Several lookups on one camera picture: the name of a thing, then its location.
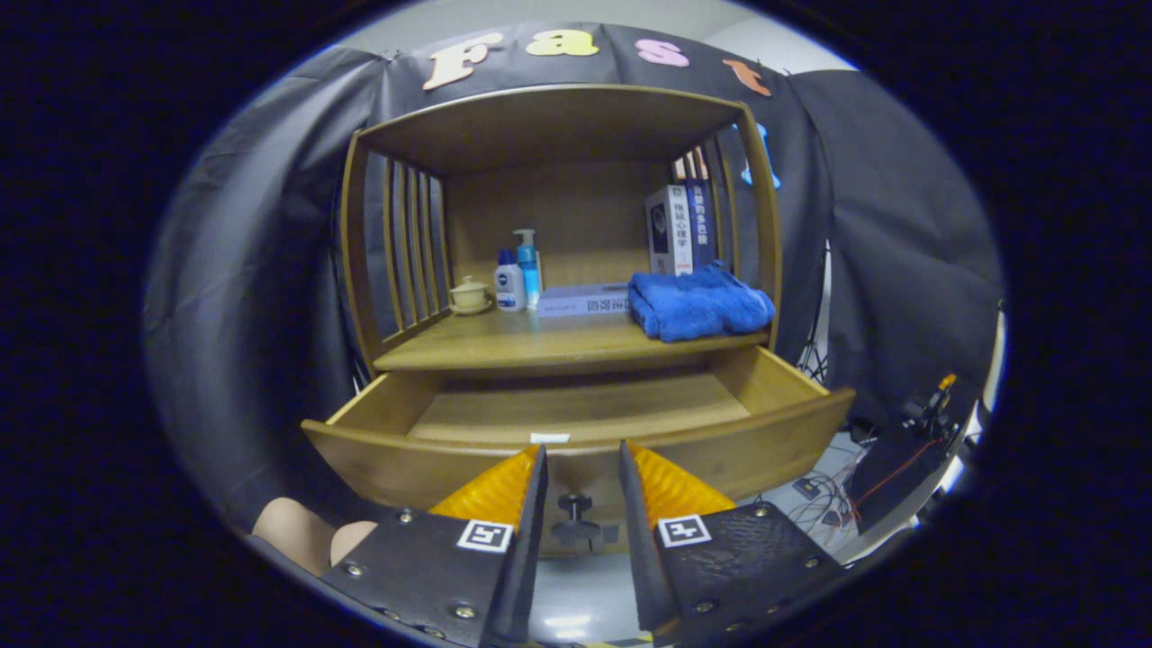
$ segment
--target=white label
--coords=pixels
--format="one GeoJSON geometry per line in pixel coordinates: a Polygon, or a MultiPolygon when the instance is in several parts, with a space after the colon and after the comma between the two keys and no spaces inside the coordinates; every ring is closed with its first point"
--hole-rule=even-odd
{"type": "Polygon", "coordinates": [[[660,527],[660,537],[664,538],[665,547],[682,547],[712,540],[708,528],[704,526],[704,520],[699,515],[661,518],[657,525],[660,527]]]}
{"type": "Polygon", "coordinates": [[[508,543],[511,542],[511,525],[469,520],[464,533],[456,541],[456,547],[473,551],[503,553],[508,550],[508,543]]]}
{"type": "Polygon", "coordinates": [[[539,432],[532,432],[529,437],[529,443],[568,443],[571,435],[541,435],[539,432]]]}

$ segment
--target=white bottle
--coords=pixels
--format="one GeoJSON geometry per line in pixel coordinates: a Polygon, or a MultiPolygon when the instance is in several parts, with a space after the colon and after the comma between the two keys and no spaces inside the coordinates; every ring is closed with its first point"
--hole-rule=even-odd
{"type": "Polygon", "coordinates": [[[524,271],[516,263],[516,255],[509,249],[500,250],[495,274],[497,306],[500,310],[516,312],[524,310],[528,296],[524,293],[524,271]]]}

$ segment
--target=book spine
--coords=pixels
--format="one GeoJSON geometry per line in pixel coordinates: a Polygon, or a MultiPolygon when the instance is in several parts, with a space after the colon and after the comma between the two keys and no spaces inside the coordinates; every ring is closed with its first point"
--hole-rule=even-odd
{"type": "Polygon", "coordinates": [[[708,214],[707,186],[703,180],[688,179],[688,211],[692,227],[692,266],[704,268],[715,261],[715,238],[708,214]]]}
{"type": "Polygon", "coordinates": [[[672,251],[674,274],[688,274],[692,271],[692,224],[688,212],[687,191],[670,191],[672,208],[672,251]]]}

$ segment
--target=cabinet top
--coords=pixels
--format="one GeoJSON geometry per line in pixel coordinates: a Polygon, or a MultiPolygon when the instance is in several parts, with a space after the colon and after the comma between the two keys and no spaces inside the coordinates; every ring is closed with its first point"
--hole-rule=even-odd
{"type": "Polygon", "coordinates": [[[536,85],[416,111],[357,131],[353,146],[437,176],[570,160],[667,163],[746,110],[659,88],[536,85]]]}

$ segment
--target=folded towel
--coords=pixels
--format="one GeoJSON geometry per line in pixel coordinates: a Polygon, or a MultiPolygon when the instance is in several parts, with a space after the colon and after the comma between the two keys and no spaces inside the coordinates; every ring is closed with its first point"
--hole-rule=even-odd
{"type": "Polygon", "coordinates": [[[680,277],[637,272],[628,297],[644,333],[666,342],[752,333],[776,315],[768,295],[749,288],[720,261],[680,277]]]}

